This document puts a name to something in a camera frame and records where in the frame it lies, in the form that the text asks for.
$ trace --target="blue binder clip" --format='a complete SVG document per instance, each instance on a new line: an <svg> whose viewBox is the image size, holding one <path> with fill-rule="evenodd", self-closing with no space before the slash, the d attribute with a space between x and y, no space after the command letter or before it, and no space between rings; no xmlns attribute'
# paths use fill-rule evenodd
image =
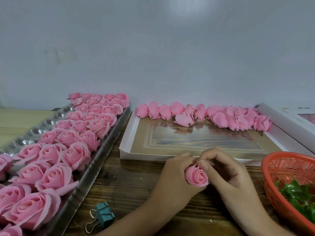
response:
<svg viewBox="0 0 315 236"><path fill-rule="evenodd" d="M91 234L93 232L94 228L97 225L99 225L99 224L102 226L102 229L107 228L111 224L111 222L113 222L113 220L115 218L115 215L111 211L111 209L108 207L108 203L107 202L104 202L104 203L96 205L95 210L94 209L90 209L90 216L94 219L94 221L90 222L90 223L87 223L85 225L85 231L88 234ZM96 221L98 221L98 223L93 226L91 231L89 231L88 230L88 225L93 224Z"/></svg>

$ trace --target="white wall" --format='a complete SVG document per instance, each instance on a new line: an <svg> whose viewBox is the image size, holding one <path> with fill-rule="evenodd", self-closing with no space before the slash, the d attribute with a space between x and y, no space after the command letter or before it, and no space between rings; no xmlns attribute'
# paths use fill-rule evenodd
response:
<svg viewBox="0 0 315 236"><path fill-rule="evenodd" d="M253 106L315 89L315 0L0 0L0 101Z"/></svg>

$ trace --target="orange basket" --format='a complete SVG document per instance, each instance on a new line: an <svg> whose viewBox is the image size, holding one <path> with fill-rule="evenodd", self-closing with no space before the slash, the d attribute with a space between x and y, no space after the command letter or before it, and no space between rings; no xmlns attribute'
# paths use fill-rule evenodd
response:
<svg viewBox="0 0 315 236"><path fill-rule="evenodd" d="M297 211L279 192L274 182L290 183L296 179L299 184L315 186L315 158L294 152L273 152L262 161L265 190L272 206L291 227L301 235L315 235L315 225Z"/></svg>

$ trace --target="wooden table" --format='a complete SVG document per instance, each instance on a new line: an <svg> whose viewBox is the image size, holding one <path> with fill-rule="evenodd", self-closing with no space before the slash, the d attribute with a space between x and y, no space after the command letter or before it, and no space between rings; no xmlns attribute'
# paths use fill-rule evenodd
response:
<svg viewBox="0 0 315 236"><path fill-rule="evenodd" d="M96 204L107 201L116 216L115 220L118 220L144 203L153 190L164 162L120 160L118 148L125 128L126 126L64 236L89 235L85 232L85 224L92 221L89 210ZM260 167L247 169L268 214L283 225L266 197ZM97 226L90 235L100 231L101 228ZM237 236L245 233L231 218L217 190L213 186L208 186L206 190L195 195L189 204L156 235Z"/></svg>

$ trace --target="left hand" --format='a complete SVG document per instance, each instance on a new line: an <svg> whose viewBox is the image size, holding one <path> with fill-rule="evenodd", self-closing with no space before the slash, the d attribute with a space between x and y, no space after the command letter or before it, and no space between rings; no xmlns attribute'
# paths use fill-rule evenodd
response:
<svg viewBox="0 0 315 236"><path fill-rule="evenodd" d="M192 186L185 179L185 170L196 161L189 152L168 159L148 203L171 217L181 211L195 194L206 188Z"/></svg>

